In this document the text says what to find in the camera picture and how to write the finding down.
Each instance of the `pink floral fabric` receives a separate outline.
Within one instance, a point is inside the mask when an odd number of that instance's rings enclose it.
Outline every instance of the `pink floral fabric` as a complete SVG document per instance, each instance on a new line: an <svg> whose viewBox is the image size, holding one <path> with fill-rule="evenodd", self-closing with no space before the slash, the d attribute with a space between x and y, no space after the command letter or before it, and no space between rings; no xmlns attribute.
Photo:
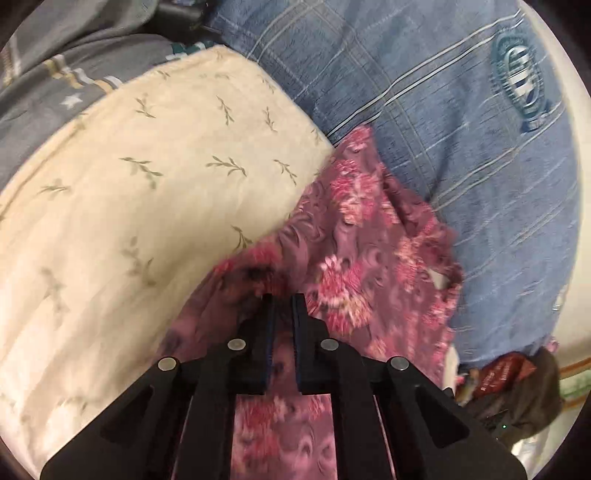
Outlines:
<svg viewBox="0 0 591 480"><path fill-rule="evenodd" d="M440 384L462 281L452 239L429 205L388 173L371 130L357 127L281 229L203 280L160 354L203 356L236 332L264 293L302 292L334 338L382 361L403 355ZM430 269L447 277L444 289ZM330 397L298 393L288 313L279 324L268 393L237 400L232 479L336 479Z"/></svg>

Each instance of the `cream pillow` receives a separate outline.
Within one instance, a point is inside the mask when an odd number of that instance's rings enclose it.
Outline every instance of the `cream pillow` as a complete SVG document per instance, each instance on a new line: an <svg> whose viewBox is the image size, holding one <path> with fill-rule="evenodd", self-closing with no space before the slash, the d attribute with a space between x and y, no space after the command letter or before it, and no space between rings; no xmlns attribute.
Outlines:
<svg viewBox="0 0 591 480"><path fill-rule="evenodd" d="M24 164L0 194L0 436L33 476L330 151L263 70L215 47L123 85Z"/></svg>

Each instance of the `embroidered patch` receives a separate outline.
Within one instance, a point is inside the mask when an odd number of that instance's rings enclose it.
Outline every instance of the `embroidered patch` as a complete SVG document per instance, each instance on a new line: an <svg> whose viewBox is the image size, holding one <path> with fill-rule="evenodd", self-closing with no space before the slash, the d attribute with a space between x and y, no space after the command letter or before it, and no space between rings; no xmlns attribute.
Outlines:
<svg viewBox="0 0 591 480"><path fill-rule="evenodd" d="M493 48L493 70L505 94L523 117L522 132L542 126L550 110L534 49L523 35L501 34Z"/></svg>

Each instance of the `grey fabric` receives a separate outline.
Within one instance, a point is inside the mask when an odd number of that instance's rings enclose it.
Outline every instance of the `grey fabric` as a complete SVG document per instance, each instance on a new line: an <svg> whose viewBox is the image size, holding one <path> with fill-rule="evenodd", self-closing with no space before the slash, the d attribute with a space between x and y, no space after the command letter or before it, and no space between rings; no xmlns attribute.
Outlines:
<svg viewBox="0 0 591 480"><path fill-rule="evenodd" d="M173 52L168 40L134 33L156 6L157 0L46 0L16 30L0 68L0 189L105 89L166 61Z"/></svg>

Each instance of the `white star print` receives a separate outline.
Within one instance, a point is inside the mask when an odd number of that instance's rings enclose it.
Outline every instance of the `white star print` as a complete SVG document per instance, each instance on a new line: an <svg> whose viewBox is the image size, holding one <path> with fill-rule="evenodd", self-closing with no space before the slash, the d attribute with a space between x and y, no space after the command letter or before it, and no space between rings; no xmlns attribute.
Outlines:
<svg viewBox="0 0 591 480"><path fill-rule="evenodd" d="M79 93L68 95L66 98L64 98L64 101L60 103L60 105L65 105L68 110L71 110L72 107L74 107L74 105L77 103L82 103Z"/></svg>

